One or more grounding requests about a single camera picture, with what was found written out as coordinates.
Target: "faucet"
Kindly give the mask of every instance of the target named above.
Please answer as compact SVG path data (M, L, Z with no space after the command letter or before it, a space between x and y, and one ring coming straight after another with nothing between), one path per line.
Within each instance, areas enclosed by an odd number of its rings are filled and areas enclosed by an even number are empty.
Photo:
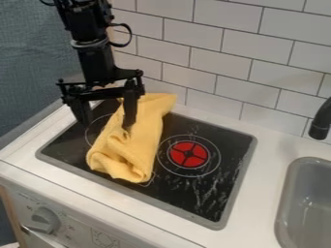
M331 98L319 108L311 128L309 136L315 140L325 140L330 130L331 124Z

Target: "gray sink basin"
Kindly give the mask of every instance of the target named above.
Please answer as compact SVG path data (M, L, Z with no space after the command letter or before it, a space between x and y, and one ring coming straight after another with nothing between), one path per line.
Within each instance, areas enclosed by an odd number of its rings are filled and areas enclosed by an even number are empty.
M275 225L283 248L331 247L331 162L295 160L288 168Z

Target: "cable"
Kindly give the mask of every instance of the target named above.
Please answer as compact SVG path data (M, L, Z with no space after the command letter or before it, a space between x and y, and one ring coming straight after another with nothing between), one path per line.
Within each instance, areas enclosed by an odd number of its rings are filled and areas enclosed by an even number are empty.
M55 6L55 4L54 3L47 3L47 2L45 2L45 0L39 0L42 4L45 4L45 5L47 5L47 6L51 6L51 7L54 7Z
M129 41L126 42L125 44L118 44L118 43L113 43L113 42L110 42L110 44L114 47L126 47L130 42L131 40L133 39L133 30L131 29L131 27L126 24L126 23L120 23L120 24L117 24L117 23L111 23L110 24L110 27L124 27L128 30L129 32L129 35L130 35L130 38L129 38Z

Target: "white tile wall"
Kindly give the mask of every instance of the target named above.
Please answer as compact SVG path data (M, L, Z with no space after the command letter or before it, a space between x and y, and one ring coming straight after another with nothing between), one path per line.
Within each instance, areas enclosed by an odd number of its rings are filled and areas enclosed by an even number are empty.
M331 97L331 75L325 75L323 84L318 92L318 96L325 98Z
M239 101L218 97L189 89L187 106L238 119L242 104Z
M153 80L151 78L143 78L147 93L169 93L177 95L177 104L185 105L186 91L184 87L166 83L163 81Z
M173 43L138 37L138 54L181 66L189 65L190 48Z
M160 17L141 15L133 12L114 10L117 23L127 23L134 34L160 39L162 37L162 19Z
M220 50L223 29L172 19L165 20L165 40L192 47Z
M330 26L330 17L265 9L260 33L331 45Z
M277 131L301 136L307 118L258 106L245 104L241 120Z
M130 39L129 34L122 32L114 32L112 38L112 41L118 44L125 44ZM116 47L115 50L136 54L136 35L133 35L133 39L128 46Z
M164 63L164 81L214 93L216 76Z
M233 2L301 11L305 0L233 0Z
M250 81L315 95L322 78L322 73L254 61Z
M222 51L285 64L292 45L289 40L226 30Z
M305 12L331 16L330 0L307 0Z
M115 0L114 6L116 19L136 34L116 59L142 69L149 92L176 93L181 104L233 118L242 111L243 121L296 136L331 96L330 0Z
M257 32L261 7L213 0L196 0L195 22Z
M135 10L135 0L113 0L108 2L111 2L114 8L128 11Z
M289 65L331 73L331 47L296 42Z
M318 97L283 90L277 109L313 118L324 102Z
M191 54L192 68L240 79L247 79L251 62L251 59L198 48L193 48Z
M149 78L161 79L162 63L121 52L115 53L116 65L125 69L141 69Z
M274 108L280 90L244 80L229 77L218 77L216 94L246 103Z
M192 20L194 0L138 0L137 10L154 16Z

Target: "induction cooktop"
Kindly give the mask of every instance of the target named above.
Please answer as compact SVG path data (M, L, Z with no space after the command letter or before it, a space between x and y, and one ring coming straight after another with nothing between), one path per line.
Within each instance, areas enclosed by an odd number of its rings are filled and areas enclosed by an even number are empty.
M117 108L115 101L102 102L88 128L72 125L42 147L37 158L206 228L224 228L256 139L169 113L152 177L134 184L92 171L85 162L86 152Z

